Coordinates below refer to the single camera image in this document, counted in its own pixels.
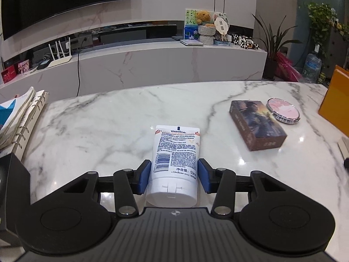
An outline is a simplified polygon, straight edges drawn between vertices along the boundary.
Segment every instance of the marble table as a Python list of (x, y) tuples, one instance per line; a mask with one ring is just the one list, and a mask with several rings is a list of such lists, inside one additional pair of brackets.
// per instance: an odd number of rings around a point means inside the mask
[[(214, 168), (237, 175), (261, 170), (327, 207), (336, 220), (327, 252), (337, 261), (349, 257), (349, 176), (337, 146), (342, 133), (317, 111), (326, 93), (318, 84), (234, 81), (162, 85), (98, 93), (47, 105), (24, 155), (31, 174), (32, 203), (86, 171), (110, 176), (136, 169), (151, 159), (156, 125), (199, 127), (200, 157)], [(279, 149), (250, 152), (228, 110), (231, 100), (278, 97), (301, 113)], [(199, 187), (197, 206), (211, 209), (214, 195)], [(142, 209), (144, 196), (136, 201)], [(238, 193), (235, 211), (247, 204)], [(113, 211), (113, 196), (102, 205)]]

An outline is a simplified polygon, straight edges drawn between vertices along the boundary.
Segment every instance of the brown box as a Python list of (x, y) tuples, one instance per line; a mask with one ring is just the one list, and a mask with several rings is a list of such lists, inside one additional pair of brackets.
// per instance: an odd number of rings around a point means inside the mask
[(229, 113), (251, 151), (279, 148), (287, 137), (260, 101), (233, 100)]

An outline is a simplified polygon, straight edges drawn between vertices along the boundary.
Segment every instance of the marble wall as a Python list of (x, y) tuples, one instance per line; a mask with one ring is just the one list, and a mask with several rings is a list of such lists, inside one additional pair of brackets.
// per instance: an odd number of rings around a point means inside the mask
[[(179, 41), (118, 46), (80, 54), (79, 96), (140, 86), (259, 80), (266, 52), (239, 46), (186, 47)], [(50, 92), (49, 102), (75, 97), (77, 56), (68, 63), (19, 75), (0, 85), (0, 103), (30, 86)]]
[(87, 29), (125, 22), (183, 20), (185, 9), (225, 10), (231, 24), (253, 28), (256, 0), (122, 0), (83, 7), (39, 22), (3, 41), (4, 61), (37, 45)]

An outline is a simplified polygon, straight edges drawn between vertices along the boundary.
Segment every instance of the small box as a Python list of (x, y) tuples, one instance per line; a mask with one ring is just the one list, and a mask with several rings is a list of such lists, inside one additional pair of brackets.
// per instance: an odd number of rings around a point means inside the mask
[(23, 74), (29, 71), (29, 60), (18, 63), (18, 74)]
[(260, 101), (233, 100), (229, 113), (250, 151), (279, 148), (287, 137)]
[(4, 71), (2, 71), (1, 76), (4, 83), (11, 81), (15, 76), (17, 76), (15, 65), (12, 65)]

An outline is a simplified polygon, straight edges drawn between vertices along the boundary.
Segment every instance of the red decoration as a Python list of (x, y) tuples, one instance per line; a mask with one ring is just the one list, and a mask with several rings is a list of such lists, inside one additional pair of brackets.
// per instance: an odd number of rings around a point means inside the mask
[(8, 67), (3, 72), (1, 72), (1, 76), (4, 83), (11, 81), (15, 76), (17, 76), (15, 65)]

